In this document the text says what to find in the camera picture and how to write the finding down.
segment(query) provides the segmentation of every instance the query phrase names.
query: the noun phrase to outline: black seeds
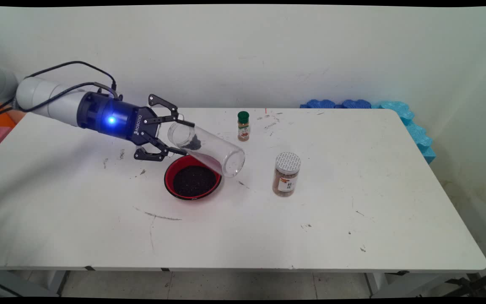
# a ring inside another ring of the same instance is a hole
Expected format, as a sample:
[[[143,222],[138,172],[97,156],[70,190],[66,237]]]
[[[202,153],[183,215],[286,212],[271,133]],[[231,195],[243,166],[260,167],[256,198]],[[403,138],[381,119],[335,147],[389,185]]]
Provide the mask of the black seeds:
[[[198,196],[211,190],[215,174],[208,168],[188,166],[174,176],[174,191],[181,196]]]
[[[189,150],[198,150],[202,147],[202,142],[198,139],[196,135],[192,138],[191,142],[187,145],[183,146],[182,148],[189,149]]]

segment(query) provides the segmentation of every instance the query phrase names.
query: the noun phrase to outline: green cap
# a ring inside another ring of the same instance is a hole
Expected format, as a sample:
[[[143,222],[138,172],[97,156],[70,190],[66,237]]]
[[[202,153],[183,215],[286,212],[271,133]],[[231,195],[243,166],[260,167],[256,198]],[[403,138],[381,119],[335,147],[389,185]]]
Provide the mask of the green cap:
[[[238,121],[239,123],[248,123],[248,112],[241,111],[238,113]]]

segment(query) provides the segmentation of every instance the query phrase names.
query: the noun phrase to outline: white lid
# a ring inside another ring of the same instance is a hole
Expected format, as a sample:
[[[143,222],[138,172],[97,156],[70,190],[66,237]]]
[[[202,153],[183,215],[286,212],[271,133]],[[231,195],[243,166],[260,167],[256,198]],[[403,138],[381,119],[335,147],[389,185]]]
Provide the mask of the white lid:
[[[299,171],[301,159],[295,153],[282,152],[275,159],[275,167],[280,173],[292,175]]]

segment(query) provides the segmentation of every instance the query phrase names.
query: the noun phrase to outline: white table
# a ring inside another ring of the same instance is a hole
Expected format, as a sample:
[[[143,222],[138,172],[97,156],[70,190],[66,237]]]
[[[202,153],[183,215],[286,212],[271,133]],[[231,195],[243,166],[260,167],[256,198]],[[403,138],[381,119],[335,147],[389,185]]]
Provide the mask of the white table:
[[[236,177],[197,201],[164,187],[178,156],[137,161],[131,142],[27,114],[0,144],[0,269],[434,275],[486,267],[395,112],[245,109],[251,138],[241,142],[241,110],[179,109],[246,154]],[[167,144],[168,127],[160,131]],[[285,151],[302,164],[295,193],[280,198],[271,187]]]

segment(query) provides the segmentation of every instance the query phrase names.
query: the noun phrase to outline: red bowl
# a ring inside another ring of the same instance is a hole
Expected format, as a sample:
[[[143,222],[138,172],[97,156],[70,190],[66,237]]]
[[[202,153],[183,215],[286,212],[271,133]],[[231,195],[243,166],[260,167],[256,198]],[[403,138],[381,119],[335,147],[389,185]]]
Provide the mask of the red bowl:
[[[174,190],[174,176],[179,171],[183,170],[183,168],[186,168],[188,166],[200,166],[200,167],[208,168],[208,166],[204,165],[203,163],[201,163],[196,158],[190,155],[186,155],[178,158],[176,161],[170,164],[170,166],[168,166],[168,169],[166,169],[166,173],[164,173],[164,186],[166,187],[166,190],[170,192],[171,195],[175,196],[176,198],[181,198],[182,200],[197,200],[199,198],[203,198],[204,196],[210,195],[210,193],[213,192],[216,189],[216,187],[219,186],[222,177],[220,176],[220,174],[210,169],[211,172],[213,172],[216,177],[216,183],[213,186],[213,188],[211,188],[208,192],[205,192],[204,194],[200,194],[198,196],[182,196],[177,194],[176,191]]]

